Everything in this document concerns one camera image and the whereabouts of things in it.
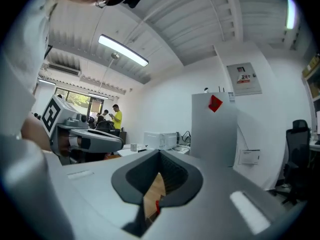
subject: fluorescent light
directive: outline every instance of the fluorescent light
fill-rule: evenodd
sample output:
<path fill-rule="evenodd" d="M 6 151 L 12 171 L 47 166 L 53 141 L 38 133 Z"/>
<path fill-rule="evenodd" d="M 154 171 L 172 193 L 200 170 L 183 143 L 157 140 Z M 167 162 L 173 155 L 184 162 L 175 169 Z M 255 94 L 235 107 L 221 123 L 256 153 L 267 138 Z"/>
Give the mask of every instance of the fluorescent light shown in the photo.
<path fill-rule="evenodd" d="M 42 80 L 42 79 L 39 79 L 38 78 L 38 80 L 39 80 L 39 82 L 42 82 L 42 83 L 46 83 L 46 84 L 50 84 L 50 85 L 56 85 L 54 82 L 49 82 L 49 81 L 46 81 L 46 80 Z"/>
<path fill-rule="evenodd" d="M 94 93 L 89 93 L 90 96 L 93 96 L 93 97 L 97 97 L 97 98 L 100 98 L 100 99 L 109 99 L 108 97 L 104 97 L 104 96 L 100 96 L 100 95 L 96 95 Z"/>
<path fill-rule="evenodd" d="M 149 61 L 147 61 L 145 58 L 131 50 L 130 48 L 124 46 L 122 43 L 119 43 L 118 41 L 102 34 L 99 37 L 100 44 L 107 46 L 125 56 L 127 56 L 129 59 L 135 61 L 136 63 L 140 64 L 141 66 L 145 67 L 149 64 Z"/>
<path fill-rule="evenodd" d="M 286 16 L 286 28 L 292 30 L 295 26 L 296 19 L 296 5 L 293 0 L 288 0 L 287 16 Z"/>

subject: white label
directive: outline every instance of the white label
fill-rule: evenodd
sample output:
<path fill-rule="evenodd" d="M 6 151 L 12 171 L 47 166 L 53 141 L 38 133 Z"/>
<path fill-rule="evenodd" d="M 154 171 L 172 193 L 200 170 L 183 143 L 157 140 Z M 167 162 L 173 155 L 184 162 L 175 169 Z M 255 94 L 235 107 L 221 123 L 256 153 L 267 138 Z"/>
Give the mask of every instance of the white label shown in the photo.
<path fill-rule="evenodd" d="M 233 92 L 228 92 L 229 93 L 229 101 L 234 102 L 235 101 L 235 94 Z"/>
<path fill-rule="evenodd" d="M 257 165 L 259 163 L 260 150 L 240 150 L 239 165 Z"/>

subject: hand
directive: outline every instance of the hand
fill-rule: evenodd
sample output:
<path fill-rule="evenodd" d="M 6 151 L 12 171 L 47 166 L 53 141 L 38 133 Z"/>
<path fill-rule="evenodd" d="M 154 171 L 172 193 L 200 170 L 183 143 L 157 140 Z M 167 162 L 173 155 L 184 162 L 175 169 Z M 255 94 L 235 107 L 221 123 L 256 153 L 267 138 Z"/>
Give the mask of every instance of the hand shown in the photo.
<path fill-rule="evenodd" d="M 67 129 L 62 129 L 60 127 L 57 128 L 58 130 L 58 148 L 59 152 L 62 156 L 67 157 L 70 155 L 70 142 L 69 142 L 69 131 Z M 77 138 L 77 143 L 79 147 L 81 146 L 82 138 L 80 136 L 75 136 L 72 138 Z"/>

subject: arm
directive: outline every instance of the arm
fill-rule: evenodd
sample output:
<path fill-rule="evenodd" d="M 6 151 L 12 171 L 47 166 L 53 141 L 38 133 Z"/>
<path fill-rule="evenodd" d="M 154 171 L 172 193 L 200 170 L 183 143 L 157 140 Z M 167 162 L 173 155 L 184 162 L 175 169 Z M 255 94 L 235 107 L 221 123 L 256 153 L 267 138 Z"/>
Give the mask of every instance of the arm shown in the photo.
<path fill-rule="evenodd" d="M 112 119 L 114 119 L 116 122 L 120 122 L 120 120 L 118 118 L 116 118 L 115 116 Z"/>
<path fill-rule="evenodd" d="M 110 117 L 113 119 L 113 120 L 115 120 L 116 122 L 120 122 L 121 121 L 121 118 L 117 118 L 117 117 L 115 117 L 113 114 L 109 114 L 110 115 Z"/>
<path fill-rule="evenodd" d="M 49 137 L 41 121 L 29 114 L 21 129 L 23 139 L 35 142 L 42 150 L 51 151 Z"/>
<path fill-rule="evenodd" d="M 47 135 L 40 120 L 34 117 L 34 115 L 29 114 L 23 123 L 21 128 L 21 135 L 23 139 L 33 141 L 42 150 L 51 151 L 50 139 Z M 69 131 L 65 129 L 60 129 L 58 132 L 58 147 L 60 154 L 63 156 L 69 155 Z M 77 138 L 78 145 L 81 145 L 81 137 Z"/>

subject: white wall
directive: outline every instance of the white wall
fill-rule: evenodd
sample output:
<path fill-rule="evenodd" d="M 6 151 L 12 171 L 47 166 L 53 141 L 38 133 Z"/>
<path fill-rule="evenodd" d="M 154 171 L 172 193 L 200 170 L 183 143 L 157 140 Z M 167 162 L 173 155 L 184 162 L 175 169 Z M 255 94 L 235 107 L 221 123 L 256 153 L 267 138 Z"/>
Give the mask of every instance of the white wall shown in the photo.
<path fill-rule="evenodd" d="M 110 100 L 110 99 L 105 99 L 103 102 L 103 107 L 102 107 L 102 113 L 104 112 L 104 110 L 108 110 L 109 113 L 115 114 L 115 112 L 113 111 L 112 106 L 114 105 L 114 101 Z M 110 116 L 106 116 L 105 117 L 106 120 L 111 120 Z"/>
<path fill-rule="evenodd" d="M 191 95 L 202 93 L 205 87 L 218 92 L 218 86 L 221 90 L 226 87 L 225 79 L 219 59 L 212 57 L 184 68 L 171 68 L 141 89 L 120 97 L 127 143 L 143 143 L 145 131 L 191 131 Z"/>
<path fill-rule="evenodd" d="M 261 188 L 272 189 L 282 167 L 286 143 L 285 105 L 279 96 L 278 79 L 253 42 L 225 42 L 215 49 L 225 67 L 249 62 L 258 77 L 262 94 L 237 96 L 235 103 L 248 149 L 261 150 L 259 164 L 239 165 L 236 157 L 234 169 Z M 238 150 L 243 150 L 246 145 L 240 135 L 238 132 Z"/>
<path fill-rule="evenodd" d="M 292 129 L 292 122 L 299 119 L 305 120 L 311 127 L 310 103 L 302 78 L 302 70 L 308 62 L 301 57 L 299 51 L 272 49 L 269 45 L 260 45 L 259 48 L 278 79 L 279 96 L 285 105 L 286 130 Z M 286 147 L 282 167 L 288 161 L 288 157 Z M 280 171 L 279 179 L 284 179 L 283 170 Z"/>
<path fill-rule="evenodd" d="M 32 107 L 31 112 L 38 113 L 42 116 L 50 98 L 55 93 L 55 89 L 55 85 L 42 82 L 39 83 L 34 94 L 35 103 Z"/>

